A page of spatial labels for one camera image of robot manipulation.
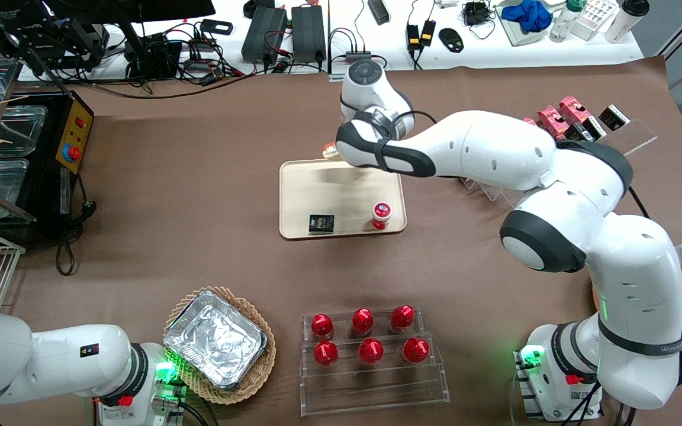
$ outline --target blue cloth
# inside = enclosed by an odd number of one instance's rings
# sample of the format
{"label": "blue cloth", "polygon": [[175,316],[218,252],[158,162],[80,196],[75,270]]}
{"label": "blue cloth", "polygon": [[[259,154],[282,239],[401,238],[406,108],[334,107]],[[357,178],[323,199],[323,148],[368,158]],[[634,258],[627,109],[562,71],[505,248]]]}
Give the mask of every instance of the blue cloth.
{"label": "blue cloth", "polygon": [[527,33],[540,33],[552,24],[552,14],[537,0],[523,0],[517,6],[501,9],[501,19],[519,22]]}

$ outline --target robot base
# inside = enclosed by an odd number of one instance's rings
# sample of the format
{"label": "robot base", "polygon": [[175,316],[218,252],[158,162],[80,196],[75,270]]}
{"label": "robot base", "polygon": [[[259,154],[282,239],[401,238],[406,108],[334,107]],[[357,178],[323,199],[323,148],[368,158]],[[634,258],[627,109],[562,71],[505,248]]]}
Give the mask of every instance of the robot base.
{"label": "robot base", "polygon": [[165,426],[168,424],[168,416],[176,421],[170,424],[179,424],[182,413],[178,410],[170,410],[163,406],[152,405],[152,397],[155,395],[175,395],[178,393],[173,386],[157,383],[155,367],[157,364],[167,361],[165,348],[157,343],[141,343],[141,348],[149,357],[149,371],[146,375],[141,391],[133,397],[133,403],[126,407],[108,407],[98,405],[98,419],[102,426]]}
{"label": "robot base", "polygon": [[[517,380],[520,383],[520,393],[525,403],[525,413],[529,418],[544,419],[549,422],[563,421],[573,412],[575,407],[592,390],[593,383],[584,385],[568,385],[565,373],[557,366],[552,356],[552,333],[556,326],[547,324],[538,327],[528,339],[522,350],[514,353]],[[539,366],[534,369],[523,370],[520,366],[527,356],[534,356]],[[584,420],[601,417],[601,388],[591,397]],[[581,410],[573,416],[574,421],[580,419]]]}

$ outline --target red switch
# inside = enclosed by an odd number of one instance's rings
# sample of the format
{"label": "red switch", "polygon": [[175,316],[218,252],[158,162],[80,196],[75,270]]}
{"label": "red switch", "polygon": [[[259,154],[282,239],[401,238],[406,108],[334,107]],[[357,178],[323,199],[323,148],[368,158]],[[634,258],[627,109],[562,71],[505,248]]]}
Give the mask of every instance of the red switch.
{"label": "red switch", "polygon": [[577,377],[576,375],[566,375],[565,381],[568,382],[568,385],[572,386],[572,385],[577,385],[578,383],[580,383],[583,380],[582,380],[582,378]]}
{"label": "red switch", "polygon": [[77,146],[71,146],[67,149],[67,156],[70,157],[71,160],[76,161],[81,158],[81,149]]}
{"label": "red switch", "polygon": [[124,395],[117,399],[117,404],[121,407],[130,407],[133,404],[133,397],[130,395]]}

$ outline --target aluminum foil tray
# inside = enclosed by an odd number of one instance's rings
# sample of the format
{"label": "aluminum foil tray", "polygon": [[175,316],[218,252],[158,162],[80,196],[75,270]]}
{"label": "aluminum foil tray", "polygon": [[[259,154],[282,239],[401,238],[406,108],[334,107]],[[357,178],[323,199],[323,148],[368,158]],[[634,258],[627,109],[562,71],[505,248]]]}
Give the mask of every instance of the aluminum foil tray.
{"label": "aluminum foil tray", "polygon": [[230,391],[262,355],[268,336],[230,303],[203,291],[168,328],[163,342],[212,385]]}

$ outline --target black monitor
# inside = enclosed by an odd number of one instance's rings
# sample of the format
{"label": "black monitor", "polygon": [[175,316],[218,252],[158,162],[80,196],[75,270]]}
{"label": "black monitor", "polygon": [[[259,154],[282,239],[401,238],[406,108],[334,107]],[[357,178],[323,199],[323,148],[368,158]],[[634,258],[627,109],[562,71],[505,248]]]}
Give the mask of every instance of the black monitor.
{"label": "black monitor", "polygon": [[57,17],[72,17],[81,24],[116,24],[108,5],[115,2],[129,22],[173,21],[214,14],[212,0],[45,0]]}

